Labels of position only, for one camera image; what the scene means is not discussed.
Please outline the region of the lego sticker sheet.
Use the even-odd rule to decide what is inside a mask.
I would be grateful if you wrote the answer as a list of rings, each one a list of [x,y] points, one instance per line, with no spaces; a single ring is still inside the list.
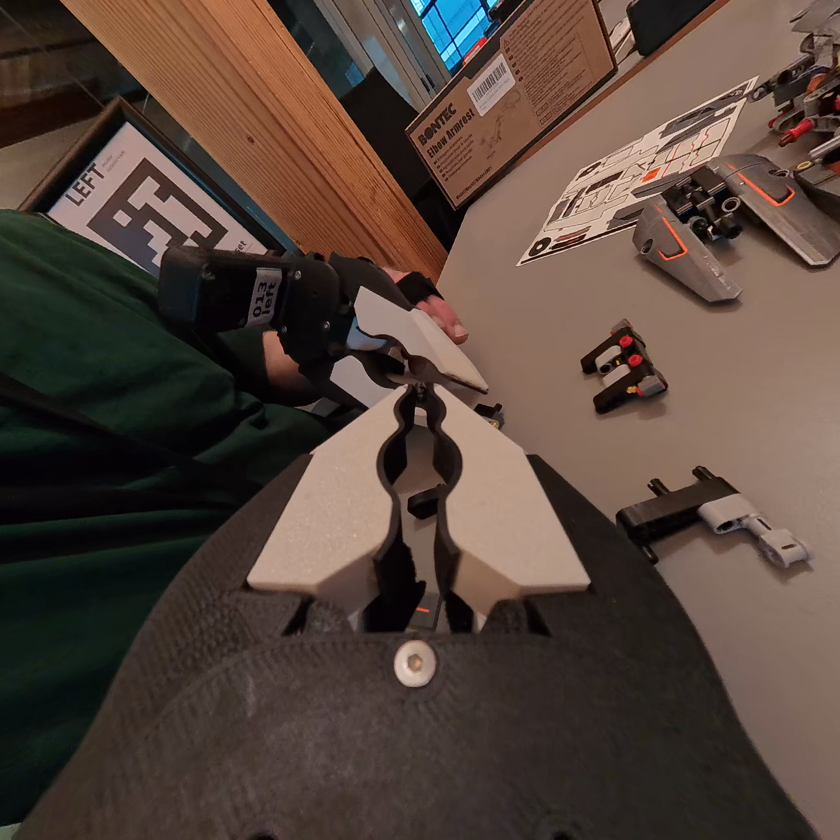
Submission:
[[[581,169],[517,266],[634,226],[652,196],[722,154],[758,85],[747,79]]]

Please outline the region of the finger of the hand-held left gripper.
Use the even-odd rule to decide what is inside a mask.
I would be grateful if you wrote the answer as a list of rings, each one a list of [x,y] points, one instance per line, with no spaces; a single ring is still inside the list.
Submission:
[[[353,309],[362,333],[393,340],[409,358],[431,365],[446,380],[488,393],[487,382],[471,360],[425,311],[405,309],[366,287],[360,288]]]
[[[374,409],[394,408],[405,396],[424,398],[424,383],[409,374],[396,349],[352,350],[330,362],[330,387],[341,401]]]

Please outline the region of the black lego assembly red pins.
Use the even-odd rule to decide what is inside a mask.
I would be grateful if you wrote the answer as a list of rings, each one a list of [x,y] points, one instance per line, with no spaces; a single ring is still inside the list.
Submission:
[[[604,415],[628,402],[666,393],[669,384],[655,368],[645,341],[630,321],[612,327],[610,336],[581,358],[584,375],[598,375],[602,389],[593,397],[595,411]]]

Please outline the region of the person's left forearm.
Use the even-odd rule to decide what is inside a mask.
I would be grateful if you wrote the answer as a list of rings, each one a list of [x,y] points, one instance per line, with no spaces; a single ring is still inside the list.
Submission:
[[[278,332],[261,335],[268,391],[275,403],[309,406],[319,399],[314,385],[299,371],[299,365],[282,348]]]

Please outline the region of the large lego vehicle model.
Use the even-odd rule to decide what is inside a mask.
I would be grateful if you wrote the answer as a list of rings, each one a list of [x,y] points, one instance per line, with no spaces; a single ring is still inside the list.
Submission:
[[[776,114],[768,128],[784,148],[816,140],[793,176],[811,197],[838,209],[839,201],[839,2],[816,1],[791,19],[803,34],[800,56],[746,94],[771,97]]]

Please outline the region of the wooden post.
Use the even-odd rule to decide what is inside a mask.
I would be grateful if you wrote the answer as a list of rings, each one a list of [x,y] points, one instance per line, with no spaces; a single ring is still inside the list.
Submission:
[[[267,2],[64,5],[305,252],[447,253]]]

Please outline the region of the black lego beam assembly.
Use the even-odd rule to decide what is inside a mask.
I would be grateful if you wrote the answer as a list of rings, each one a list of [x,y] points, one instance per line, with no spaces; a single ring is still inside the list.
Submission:
[[[415,519],[422,521],[437,516],[438,502],[444,488],[445,485],[437,484],[427,490],[413,494],[407,499],[407,512]]]
[[[652,564],[658,563],[654,543],[704,523],[717,535],[743,530],[755,539],[762,556],[776,568],[789,569],[798,563],[811,562],[813,553],[789,530],[776,528],[764,514],[732,484],[699,465],[692,470],[695,482],[670,490],[660,479],[652,479],[647,488],[651,499],[621,509],[616,524],[625,531]]]

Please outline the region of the person's green shirt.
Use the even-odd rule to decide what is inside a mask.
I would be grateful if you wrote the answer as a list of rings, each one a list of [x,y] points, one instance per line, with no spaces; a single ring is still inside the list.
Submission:
[[[168,323],[147,272],[46,217],[2,211],[1,369],[113,432],[259,487],[339,429],[266,371],[264,329]],[[154,605],[250,499],[2,399],[2,828],[70,760]]]

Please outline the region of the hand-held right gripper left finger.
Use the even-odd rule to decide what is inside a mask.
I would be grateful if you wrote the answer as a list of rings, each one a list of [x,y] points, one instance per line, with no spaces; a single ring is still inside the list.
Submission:
[[[394,484],[406,468],[416,404],[414,388],[399,386],[311,452],[248,573],[252,589],[361,611],[372,631],[407,628],[421,582]]]

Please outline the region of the grey lego panels orange stripes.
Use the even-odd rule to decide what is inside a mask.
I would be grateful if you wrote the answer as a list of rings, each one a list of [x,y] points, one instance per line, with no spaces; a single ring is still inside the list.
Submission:
[[[710,246],[740,236],[746,217],[769,229],[807,266],[825,267],[838,257],[838,223],[790,171],[751,153],[718,156],[678,175],[644,204],[633,244],[640,256],[705,302],[729,303],[742,289],[724,275]]]

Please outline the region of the framed marker poster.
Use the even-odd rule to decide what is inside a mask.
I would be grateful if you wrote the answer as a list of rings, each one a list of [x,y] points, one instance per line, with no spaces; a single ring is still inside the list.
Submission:
[[[264,255],[288,236],[186,134],[115,98],[18,206],[158,277],[172,246]]]

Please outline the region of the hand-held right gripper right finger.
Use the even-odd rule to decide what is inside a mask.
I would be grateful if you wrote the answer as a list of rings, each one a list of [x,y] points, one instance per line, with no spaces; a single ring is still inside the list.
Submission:
[[[434,567],[449,632],[499,602],[591,584],[524,450],[441,385],[429,387],[437,487]]]

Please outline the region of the cardboard box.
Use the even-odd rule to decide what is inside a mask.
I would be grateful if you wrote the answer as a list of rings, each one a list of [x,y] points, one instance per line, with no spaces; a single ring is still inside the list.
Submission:
[[[406,137],[459,210],[616,72],[597,2],[518,2],[409,124]]]

